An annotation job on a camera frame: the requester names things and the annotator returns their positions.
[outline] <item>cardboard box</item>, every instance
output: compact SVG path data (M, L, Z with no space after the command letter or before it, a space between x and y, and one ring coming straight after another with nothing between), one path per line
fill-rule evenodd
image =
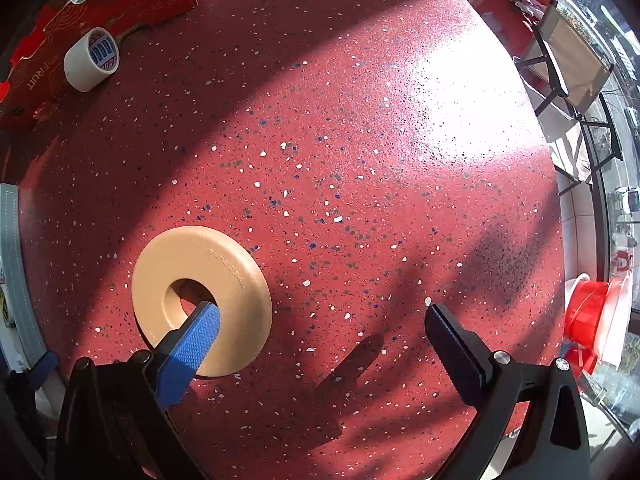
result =
M0 128L25 132L65 88L63 60L93 27L103 27L120 44L143 25L155 25L193 9L197 0L50 0L32 33L22 38L11 59L12 70L0 83Z

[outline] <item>tape roll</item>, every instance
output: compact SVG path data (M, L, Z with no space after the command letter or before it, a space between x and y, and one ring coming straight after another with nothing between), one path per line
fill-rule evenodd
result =
M76 90L88 92L113 74L119 64L120 52L113 36L95 27L65 54L66 80Z
M136 320L153 347L187 319L176 289L183 280L206 288L220 309L220 334L198 375L220 377L249 365L271 330L271 295L258 264L215 229L184 226L156 236L140 253L131 280Z

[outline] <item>red container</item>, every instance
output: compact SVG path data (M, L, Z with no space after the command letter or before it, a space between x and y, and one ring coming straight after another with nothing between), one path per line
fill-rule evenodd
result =
M588 374L593 374L598 363L598 356L588 348L570 348L564 358L571 365L571 372L577 380L584 370Z
M593 349L609 283L580 282L569 300L564 316L564 336Z

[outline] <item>donut-shaped object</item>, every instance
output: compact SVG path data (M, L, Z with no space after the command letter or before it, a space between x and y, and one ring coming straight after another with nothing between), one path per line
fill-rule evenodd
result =
M194 280L220 309L220 334L198 375L220 377L251 363L271 329L271 295L258 265L227 235L200 226L169 229L153 238L133 270L131 296L136 320L153 347L182 325L187 315L177 284Z

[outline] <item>metal screw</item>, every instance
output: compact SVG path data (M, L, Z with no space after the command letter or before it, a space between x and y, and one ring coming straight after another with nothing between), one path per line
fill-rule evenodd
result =
M567 371L570 368L569 361L562 358L556 359L556 366L564 371Z
M494 352L494 359L495 362L500 363L501 365L506 365L511 361L511 356L504 350L498 350L497 352Z

